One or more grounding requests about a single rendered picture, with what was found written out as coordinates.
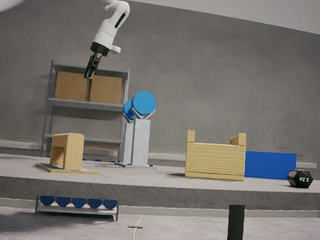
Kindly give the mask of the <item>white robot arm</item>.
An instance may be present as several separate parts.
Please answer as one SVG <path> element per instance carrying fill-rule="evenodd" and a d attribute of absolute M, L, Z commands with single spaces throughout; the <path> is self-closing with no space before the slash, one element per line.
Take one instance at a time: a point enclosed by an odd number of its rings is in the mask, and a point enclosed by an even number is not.
<path fill-rule="evenodd" d="M 26 0 L 0 0 L 0 13 L 11 10 Z M 109 48 L 109 52 L 117 55 L 121 49 L 113 46 L 113 40 L 119 27 L 124 23 L 130 13 L 130 6 L 125 1 L 119 0 L 96 0 L 107 15 L 111 18 L 105 19 L 93 42 L 102 44 Z"/>

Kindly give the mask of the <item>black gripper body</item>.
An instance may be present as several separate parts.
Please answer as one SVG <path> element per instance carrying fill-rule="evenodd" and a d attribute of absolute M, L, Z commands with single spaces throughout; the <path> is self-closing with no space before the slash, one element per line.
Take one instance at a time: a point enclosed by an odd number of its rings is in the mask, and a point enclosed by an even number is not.
<path fill-rule="evenodd" d="M 96 53 L 99 53 L 103 57 L 106 57 L 110 49 L 107 48 L 106 46 L 100 44 L 100 43 L 97 43 L 97 42 L 93 41 L 92 44 L 91 44 L 90 50 L 92 52 L 94 52 L 94 54 L 93 54 L 93 56 L 94 56 L 93 60 L 94 60 Z"/>

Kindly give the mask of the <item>light wooden crate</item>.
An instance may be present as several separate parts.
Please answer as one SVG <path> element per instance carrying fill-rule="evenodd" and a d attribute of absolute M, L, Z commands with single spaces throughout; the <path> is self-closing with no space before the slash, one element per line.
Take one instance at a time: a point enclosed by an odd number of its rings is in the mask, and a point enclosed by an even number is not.
<path fill-rule="evenodd" d="M 188 178 L 244 181 L 246 133 L 231 137 L 229 145 L 195 143 L 195 130 L 187 132 L 185 173 Z"/>

